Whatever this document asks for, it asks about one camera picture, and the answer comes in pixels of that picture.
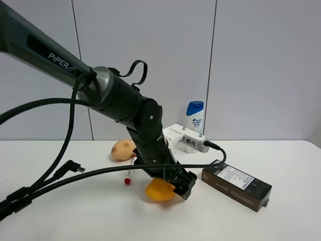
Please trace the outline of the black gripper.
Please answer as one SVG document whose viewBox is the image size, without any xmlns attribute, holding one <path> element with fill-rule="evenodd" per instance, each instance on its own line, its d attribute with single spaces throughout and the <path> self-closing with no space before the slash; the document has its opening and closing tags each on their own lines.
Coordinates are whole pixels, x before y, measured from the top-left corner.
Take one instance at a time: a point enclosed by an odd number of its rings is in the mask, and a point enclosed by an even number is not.
<svg viewBox="0 0 321 241">
<path fill-rule="evenodd" d="M 174 193 L 181 199 L 187 200 L 190 197 L 197 177 L 193 172 L 180 167 L 180 163 L 174 163 L 169 152 L 165 155 L 166 161 L 164 163 L 158 163 L 157 159 L 145 163 L 138 149 L 134 149 L 133 152 L 137 156 L 135 166 L 143 169 L 152 179 L 163 179 L 175 186 Z"/>
</svg>

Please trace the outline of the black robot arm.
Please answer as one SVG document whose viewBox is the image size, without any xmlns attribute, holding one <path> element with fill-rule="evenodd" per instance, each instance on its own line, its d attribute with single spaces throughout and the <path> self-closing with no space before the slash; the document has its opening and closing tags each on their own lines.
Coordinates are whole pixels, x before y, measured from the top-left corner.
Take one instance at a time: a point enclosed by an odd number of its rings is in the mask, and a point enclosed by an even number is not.
<svg viewBox="0 0 321 241">
<path fill-rule="evenodd" d="M 177 195 L 188 199 L 196 175 L 175 166 L 163 133 L 163 109 L 152 98 L 141 95 L 138 83 L 126 83 L 114 68 L 86 65 L 5 3 L 1 3 L 1 52 L 73 88 L 70 99 L 21 105 L 2 114 L 1 122 L 42 105 L 85 105 L 124 125 L 147 174 L 172 184 Z"/>
</svg>

